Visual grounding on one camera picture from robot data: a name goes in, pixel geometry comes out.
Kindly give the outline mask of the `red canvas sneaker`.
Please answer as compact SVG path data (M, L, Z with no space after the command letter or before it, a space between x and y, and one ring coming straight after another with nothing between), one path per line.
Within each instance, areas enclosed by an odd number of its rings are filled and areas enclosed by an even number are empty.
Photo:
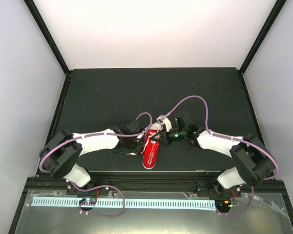
M149 128L145 136L145 145L143 150L143 167L150 170L156 165L158 150L160 143L152 140L151 138L162 130L162 126L159 123L154 123Z

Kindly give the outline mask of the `white shoelace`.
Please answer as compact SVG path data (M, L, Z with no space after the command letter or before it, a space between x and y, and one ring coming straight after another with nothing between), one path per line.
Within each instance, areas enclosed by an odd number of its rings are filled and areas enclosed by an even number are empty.
M149 130L145 135L145 143L144 148L140 154L144 154L145 157L154 157L157 156L158 149L159 149L159 142L152 141L150 138L152 135L160 132L162 127L159 123L154 123L151 125Z

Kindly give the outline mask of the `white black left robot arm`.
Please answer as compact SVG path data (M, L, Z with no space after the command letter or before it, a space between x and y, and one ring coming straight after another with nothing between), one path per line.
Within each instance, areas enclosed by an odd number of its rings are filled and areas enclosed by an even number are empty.
M145 128L134 120L130 124L112 127L100 132L77 134L62 130L41 150L39 169L54 179L72 182L85 195L95 189L87 169L77 164L79 157L101 150L116 153L140 153Z

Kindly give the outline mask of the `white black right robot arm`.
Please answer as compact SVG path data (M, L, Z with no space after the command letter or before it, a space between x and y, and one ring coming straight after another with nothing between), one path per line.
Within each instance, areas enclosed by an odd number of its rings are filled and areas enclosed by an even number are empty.
M176 117L176 128L168 118L159 116L146 135L146 151L149 158L146 167L155 164L155 152L160 145L169 146L174 141L184 140L190 147L211 150L230 157L234 167L226 169L212 184L213 193L224 196L230 188L248 184L257 186L269 179L276 170L276 161L253 135L228 136L198 127L188 114Z

